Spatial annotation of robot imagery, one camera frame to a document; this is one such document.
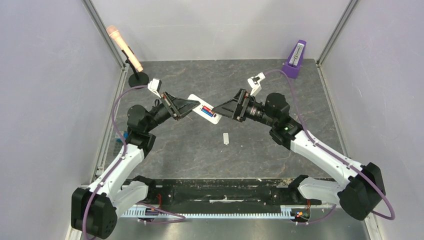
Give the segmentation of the red orange battery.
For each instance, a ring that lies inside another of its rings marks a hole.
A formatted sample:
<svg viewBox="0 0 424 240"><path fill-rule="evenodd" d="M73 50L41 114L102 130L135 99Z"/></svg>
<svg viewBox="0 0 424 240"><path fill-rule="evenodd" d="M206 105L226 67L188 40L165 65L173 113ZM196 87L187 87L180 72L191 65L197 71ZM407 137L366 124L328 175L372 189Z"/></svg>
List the red orange battery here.
<svg viewBox="0 0 424 240"><path fill-rule="evenodd" d="M202 111L205 113L213 114L212 110L205 105L202 107Z"/></svg>

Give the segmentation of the blue battery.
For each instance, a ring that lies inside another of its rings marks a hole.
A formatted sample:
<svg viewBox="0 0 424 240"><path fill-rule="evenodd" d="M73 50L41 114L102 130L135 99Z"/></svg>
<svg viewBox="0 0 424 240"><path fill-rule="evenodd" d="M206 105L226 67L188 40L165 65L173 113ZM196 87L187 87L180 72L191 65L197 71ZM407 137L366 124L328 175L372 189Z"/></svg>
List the blue battery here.
<svg viewBox="0 0 424 240"><path fill-rule="evenodd" d="M213 118L214 117L214 113L213 114L210 114L209 112L203 112L203 113L205 113L207 116L209 116L209 117L211 117L211 118Z"/></svg>

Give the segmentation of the white remote control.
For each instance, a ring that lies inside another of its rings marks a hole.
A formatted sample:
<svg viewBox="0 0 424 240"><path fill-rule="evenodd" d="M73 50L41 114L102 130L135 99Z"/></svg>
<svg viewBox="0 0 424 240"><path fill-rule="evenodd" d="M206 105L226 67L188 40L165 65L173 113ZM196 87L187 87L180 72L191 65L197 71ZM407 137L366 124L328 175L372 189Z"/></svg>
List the white remote control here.
<svg viewBox="0 0 424 240"><path fill-rule="evenodd" d="M221 120L222 116L216 112L213 111L213 106L206 101L202 100L200 97L196 96L195 94L190 94L188 96L189 100L198 101L199 105L194 108L192 111L201 116L202 118L206 119L210 123L217 125L219 121Z"/></svg>

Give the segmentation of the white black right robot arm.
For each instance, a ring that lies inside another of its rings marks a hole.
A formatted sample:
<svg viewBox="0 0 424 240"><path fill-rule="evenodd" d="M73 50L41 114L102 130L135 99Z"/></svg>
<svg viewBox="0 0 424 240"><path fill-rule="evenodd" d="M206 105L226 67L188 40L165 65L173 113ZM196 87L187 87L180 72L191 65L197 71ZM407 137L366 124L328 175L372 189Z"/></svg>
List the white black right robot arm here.
<svg viewBox="0 0 424 240"><path fill-rule="evenodd" d="M245 89L214 107L213 112L238 122L250 119L270 127L272 140L299 154L332 177L332 181L300 175L290 185L289 199L295 204L319 200L339 205L352 218L362 221L386 196L381 169L352 160L328 147L290 116L290 105L280 93L270 93L265 102Z"/></svg>

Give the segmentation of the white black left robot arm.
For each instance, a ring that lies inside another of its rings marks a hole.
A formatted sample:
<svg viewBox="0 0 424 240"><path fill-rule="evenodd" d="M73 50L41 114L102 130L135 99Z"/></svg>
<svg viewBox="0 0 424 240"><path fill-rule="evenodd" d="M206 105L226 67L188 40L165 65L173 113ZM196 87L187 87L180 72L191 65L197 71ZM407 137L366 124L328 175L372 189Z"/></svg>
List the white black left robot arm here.
<svg viewBox="0 0 424 240"><path fill-rule="evenodd" d="M73 229L100 239L108 238L117 220L133 205L152 204L157 191L150 180L134 178L122 188L130 173L150 153L156 140L151 131L166 120L180 120L200 105L192 99L161 94L151 110L134 105L127 111L128 136L120 135L121 150L106 170L87 188L78 187L71 196L70 225Z"/></svg>

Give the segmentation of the white battery cover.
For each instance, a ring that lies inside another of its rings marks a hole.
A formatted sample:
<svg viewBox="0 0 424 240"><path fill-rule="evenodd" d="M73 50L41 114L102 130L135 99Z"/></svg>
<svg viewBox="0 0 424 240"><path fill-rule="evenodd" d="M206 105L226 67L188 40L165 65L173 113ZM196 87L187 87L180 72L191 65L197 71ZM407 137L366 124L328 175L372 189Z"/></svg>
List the white battery cover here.
<svg viewBox="0 0 424 240"><path fill-rule="evenodd" d="M222 134L222 136L223 136L223 144L228 145L230 143L229 142L229 134L227 132L225 132L225 133Z"/></svg>

